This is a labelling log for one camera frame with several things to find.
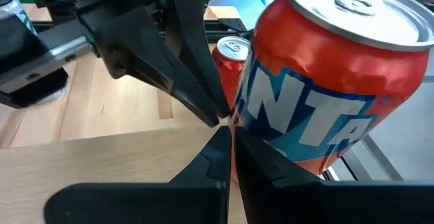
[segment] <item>green can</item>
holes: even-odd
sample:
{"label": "green can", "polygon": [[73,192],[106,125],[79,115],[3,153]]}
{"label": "green can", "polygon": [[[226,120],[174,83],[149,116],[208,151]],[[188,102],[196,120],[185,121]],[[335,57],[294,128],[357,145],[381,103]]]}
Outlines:
{"label": "green can", "polygon": [[33,27],[32,22],[28,18],[26,11],[24,11],[22,8],[20,0],[0,0],[0,17],[2,14],[15,14],[33,34],[37,35],[37,32]]}

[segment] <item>wooden board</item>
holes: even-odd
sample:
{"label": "wooden board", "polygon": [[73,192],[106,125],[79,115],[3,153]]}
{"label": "wooden board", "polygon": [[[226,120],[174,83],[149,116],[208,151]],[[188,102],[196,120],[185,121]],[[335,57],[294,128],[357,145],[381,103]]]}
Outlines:
{"label": "wooden board", "polygon": [[[50,15],[25,5],[32,20]],[[234,7],[210,7],[206,19],[238,18]],[[0,105],[0,149],[78,138],[202,124],[184,105],[132,77],[113,80],[92,55],[65,67],[66,94],[48,105],[15,110]]]}
{"label": "wooden board", "polygon": [[[202,125],[0,150],[1,223],[42,224],[48,198],[75,183],[168,182],[215,131]],[[246,223],[235,183],[229,223]]]}

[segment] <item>wooden surface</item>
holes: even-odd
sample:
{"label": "wooden surface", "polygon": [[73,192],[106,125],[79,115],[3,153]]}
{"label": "wooden surface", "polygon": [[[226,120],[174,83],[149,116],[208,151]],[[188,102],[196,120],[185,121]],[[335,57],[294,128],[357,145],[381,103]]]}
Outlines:
{"label": "wooden surface", "polygon": [[[0,222],[43,223],[47,199],[74,183],[168,182],[215,131],[195,126],[0,150]],[[246,223],[234,183],[229,223]]]}
{"label": "wooden surface", "polygon": [[[25,5],[32,20],[45,10]],[[211,7],[205,18],[238,18],[234,7]],[[78,138],[202,124],[180,102],[132,77],[113,80],[92,55],[65,66],[66,94],[48,105],[15,110],[0,105],[0,149]]]}

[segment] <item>red can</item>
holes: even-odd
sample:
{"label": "red can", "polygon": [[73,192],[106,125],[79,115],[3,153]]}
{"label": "red can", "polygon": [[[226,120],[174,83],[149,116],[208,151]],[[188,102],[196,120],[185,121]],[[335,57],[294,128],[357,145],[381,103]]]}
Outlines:
{"label": "red can", "polygon": [[321,174],[416,91],[433,33],[433,13],[414,0],[275,0],[232,123]]}
{"label": "red can", "polygon": [[233,106],[239,76],[250,49],[250,42],[242,37],[223,37],[212,50],[212,58],[220,73],[220,79],[229,107]]}

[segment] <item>pull tab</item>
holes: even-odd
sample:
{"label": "pull tab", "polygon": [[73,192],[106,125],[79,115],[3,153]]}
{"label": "pull tab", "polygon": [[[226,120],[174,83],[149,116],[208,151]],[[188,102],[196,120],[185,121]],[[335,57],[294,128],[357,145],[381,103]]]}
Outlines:
{"label": "pull tab", "polygon": [[375,0],[334,0],[334,3],[345,10],[362,16],[375,16]]}
{"label": "pull tab", "polygon": [[233,52],[239,52],[241,50],[241,47],[238,44],[236,44],[234,41],[230,41],[226,43],[225,46],[228,47],[228,49],[230,49]]}

